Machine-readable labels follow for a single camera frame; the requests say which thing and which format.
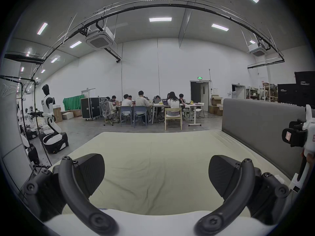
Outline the person's right hand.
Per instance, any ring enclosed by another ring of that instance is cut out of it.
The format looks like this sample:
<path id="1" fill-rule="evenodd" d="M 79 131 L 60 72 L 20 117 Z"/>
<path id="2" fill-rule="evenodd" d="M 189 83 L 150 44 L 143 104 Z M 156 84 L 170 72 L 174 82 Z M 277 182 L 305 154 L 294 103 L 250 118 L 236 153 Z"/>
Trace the person's right hand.
<path id="1" fill-rule="evenodd" d="M 306 160 L 307 163 L 313 165 L 315 162 L 315 158 L 313 154 L 308 153 L 306 156 L 304 155 L 304 151 L 301 153 L 301 157 Z"/>

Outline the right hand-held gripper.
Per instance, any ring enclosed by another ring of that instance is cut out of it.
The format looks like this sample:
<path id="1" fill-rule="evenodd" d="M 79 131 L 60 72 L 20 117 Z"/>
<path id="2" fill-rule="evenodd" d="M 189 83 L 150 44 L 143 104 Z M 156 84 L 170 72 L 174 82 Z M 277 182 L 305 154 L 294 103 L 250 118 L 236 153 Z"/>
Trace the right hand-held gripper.
<path id="1" fill-rule="evenodd" d="M 312 109 L 309 104 L 305 107 L 306 121 L 298 119 L 291 121 L 289 128 L 282 131 L 282 140 L 290 144 L 290 147 L 302 147 L 304 155 L 315 152 L 315 118 L 312 116 Z M 298 173 L 295 173 L 290 184 L 289 189 L 298 193 L 304 183 L 309 179 L 309 172 L 312 171 L 312 166 L 302 159 L 302 163 Z"/>

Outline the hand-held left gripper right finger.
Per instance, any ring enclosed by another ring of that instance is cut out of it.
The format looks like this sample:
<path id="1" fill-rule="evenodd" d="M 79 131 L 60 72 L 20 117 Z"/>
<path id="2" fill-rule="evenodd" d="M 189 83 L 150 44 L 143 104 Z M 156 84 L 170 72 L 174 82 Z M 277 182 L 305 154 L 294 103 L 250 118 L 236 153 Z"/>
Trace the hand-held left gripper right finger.
<path id="1" fill-rule="evenodd" d="M 227 228 L 248 208 L 250 217 L 265 225 L 279 223 L 289 188 L 269 172 L 262 173 L 250 158 L 241 162 L 225 155 L 214 155 L 209 163 L 209 179 L 223 204 L 200 218 L 194 230 L 200 236 L 212 236 Z"/>

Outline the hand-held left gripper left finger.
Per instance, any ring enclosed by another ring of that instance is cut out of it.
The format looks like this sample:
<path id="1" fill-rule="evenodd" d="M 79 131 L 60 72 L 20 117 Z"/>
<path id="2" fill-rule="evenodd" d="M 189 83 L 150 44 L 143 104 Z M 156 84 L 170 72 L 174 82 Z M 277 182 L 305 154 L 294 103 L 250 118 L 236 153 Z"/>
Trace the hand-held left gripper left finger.
<path id="1" fill-rule="evenodd" d="M 90 203 L 105 175 L 101 154 L 91 153 L 72 159 L 64 156 L 52 171 L 44 169 L 23 187 L 28 207 L 42 222 L 61 215 L 65 205 L 98 235 L 115 235 L 118 224 Z"/>

